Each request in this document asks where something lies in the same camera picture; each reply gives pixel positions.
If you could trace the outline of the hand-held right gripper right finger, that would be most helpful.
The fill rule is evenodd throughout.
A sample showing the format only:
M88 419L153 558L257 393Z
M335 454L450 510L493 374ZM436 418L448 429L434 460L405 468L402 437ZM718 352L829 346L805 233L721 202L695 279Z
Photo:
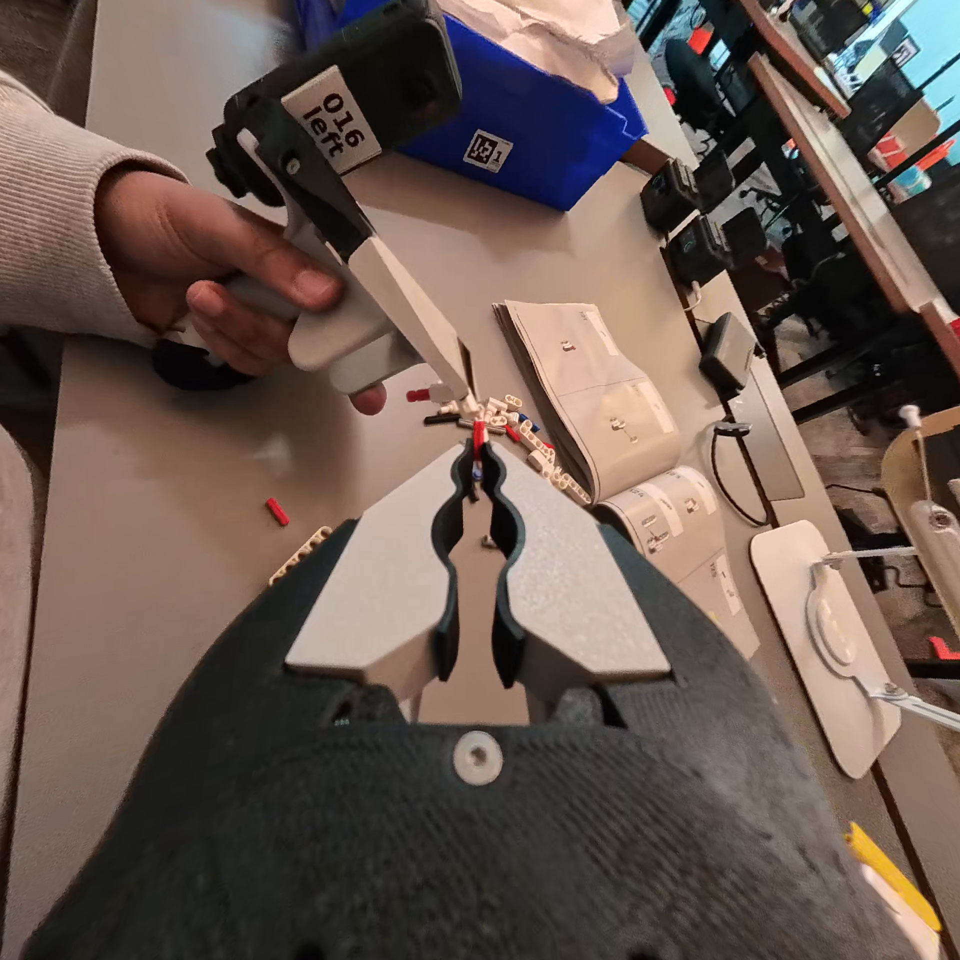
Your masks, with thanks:
M548 721L569 690L668 677L666 654L590 513L492 441L484 492L505 559L494 664L504 687L522 686L530 721Z

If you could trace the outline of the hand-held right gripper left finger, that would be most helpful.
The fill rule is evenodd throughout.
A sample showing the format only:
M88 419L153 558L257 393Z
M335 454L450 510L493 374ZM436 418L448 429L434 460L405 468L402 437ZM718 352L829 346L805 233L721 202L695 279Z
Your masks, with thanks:
M457 665L462 616L451 552L464 535L470 450L458 443L366 509L285 656L296 678L388 690L404 718Z

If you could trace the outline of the pile of small lego pieces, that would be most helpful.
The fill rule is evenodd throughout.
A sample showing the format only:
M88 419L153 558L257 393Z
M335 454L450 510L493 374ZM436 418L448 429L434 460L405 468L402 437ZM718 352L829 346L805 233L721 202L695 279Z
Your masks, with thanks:
M460 429L472 435L472 424L477 419L487 423L488 439L506 438L517 448L519 456L536 474L547 480L551 486L566 495L581 508L593 503L587 489L577 482L569 471L561 465L556 448L541 436L542 430L522 409L522 400L510 393L504 397L492 396L477 401L469 407L466 401L454 400L451 403L437 405L436 410L427 414L457 413L465 422L457 424Z

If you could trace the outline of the person's left forearm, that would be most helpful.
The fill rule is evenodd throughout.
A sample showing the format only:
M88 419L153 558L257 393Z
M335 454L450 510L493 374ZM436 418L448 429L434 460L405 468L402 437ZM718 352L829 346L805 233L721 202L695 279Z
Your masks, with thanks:
M130 166L175 181L167 161L55 114L1 73L1 321L150 347L102 254L94 203L102 178Z

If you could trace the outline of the beige lego beam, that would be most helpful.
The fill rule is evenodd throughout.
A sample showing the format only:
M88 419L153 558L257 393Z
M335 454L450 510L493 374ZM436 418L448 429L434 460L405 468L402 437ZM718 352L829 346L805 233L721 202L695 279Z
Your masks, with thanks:
M298 564L309 557L331 536L332 532L333 529L328 525L318 528L314 534L312 534L301 546L298 547L294 554L287 558L287 560L284 561L280 567L273 572L267 582L268 588L281 581L282 578L294 570Z

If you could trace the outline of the lego instruction booklet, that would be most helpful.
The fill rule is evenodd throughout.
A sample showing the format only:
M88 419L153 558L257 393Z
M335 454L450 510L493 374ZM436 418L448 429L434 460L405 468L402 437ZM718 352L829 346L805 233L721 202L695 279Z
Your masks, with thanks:
M571 498L617 530L750 659L760 641L726 546L722 497L681 458L650 376L586 303L493 306Z

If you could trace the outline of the person's left hand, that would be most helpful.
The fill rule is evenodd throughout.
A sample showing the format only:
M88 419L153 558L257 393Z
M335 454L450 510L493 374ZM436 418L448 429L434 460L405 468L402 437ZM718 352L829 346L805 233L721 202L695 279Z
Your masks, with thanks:
M240 301L224 281L250 277L299 311L342 298L336 276L283 237L283 228L172 177L122 165L101 179L94 224L132 317L155 333L184 318L236 372L261 378L291 362L290 321Z

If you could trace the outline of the blue plastic bin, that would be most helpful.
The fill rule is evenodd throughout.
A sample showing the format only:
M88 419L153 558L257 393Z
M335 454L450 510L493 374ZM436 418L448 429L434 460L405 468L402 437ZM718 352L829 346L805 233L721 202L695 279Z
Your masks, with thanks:
M558 211L570 211L649 127L624 78L611 103L444 16L462 80L451 121L403 155Z

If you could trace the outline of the crumpled white paper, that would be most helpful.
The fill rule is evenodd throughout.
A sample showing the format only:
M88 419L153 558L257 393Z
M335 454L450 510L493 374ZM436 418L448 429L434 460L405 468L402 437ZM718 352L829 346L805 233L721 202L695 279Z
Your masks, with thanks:
M531 66L587 91L618 99L641 44L618 1L439 1L464 26Z

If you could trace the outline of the white stand base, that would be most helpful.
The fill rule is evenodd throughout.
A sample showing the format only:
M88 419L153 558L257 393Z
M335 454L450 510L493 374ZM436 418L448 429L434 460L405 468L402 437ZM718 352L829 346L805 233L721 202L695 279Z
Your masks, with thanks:
M809 520L757 534L750 560L834 760L863 778L901 726L874 699L890 678L837 566Z

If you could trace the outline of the black power adapter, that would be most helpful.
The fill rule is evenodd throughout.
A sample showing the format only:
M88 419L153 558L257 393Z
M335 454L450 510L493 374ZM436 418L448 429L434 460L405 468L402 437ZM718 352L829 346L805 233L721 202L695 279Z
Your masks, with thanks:
M721 400L739 396L746 387L757 347L750 324L731 312L706 332L699 371Z

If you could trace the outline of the black office chair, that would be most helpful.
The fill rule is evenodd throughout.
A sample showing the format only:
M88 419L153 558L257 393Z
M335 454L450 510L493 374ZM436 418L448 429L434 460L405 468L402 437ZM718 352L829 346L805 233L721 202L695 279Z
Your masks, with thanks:
M680 121L714 139L726 135L735 116L719 94L708 60L678 38L665 42L663 54L675 93L674 111Z

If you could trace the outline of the yellow plastic piece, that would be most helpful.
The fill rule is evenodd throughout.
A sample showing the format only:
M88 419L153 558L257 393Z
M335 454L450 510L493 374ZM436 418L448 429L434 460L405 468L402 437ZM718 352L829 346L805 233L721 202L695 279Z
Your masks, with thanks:
M930 930L942 932L942 921L930 902L858 823L849 823L845 839L850 851L861 864L882 878Z

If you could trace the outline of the long wooden desk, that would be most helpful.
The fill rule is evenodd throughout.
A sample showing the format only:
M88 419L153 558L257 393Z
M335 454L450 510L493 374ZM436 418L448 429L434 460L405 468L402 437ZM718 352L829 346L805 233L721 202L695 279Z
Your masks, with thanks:
M765 53L748 66L853 246L895 312L915 314L959 373L958 315L910 245L880 192L834 125L850 107L826 71L798 41L795 30L761 2L738 1Z

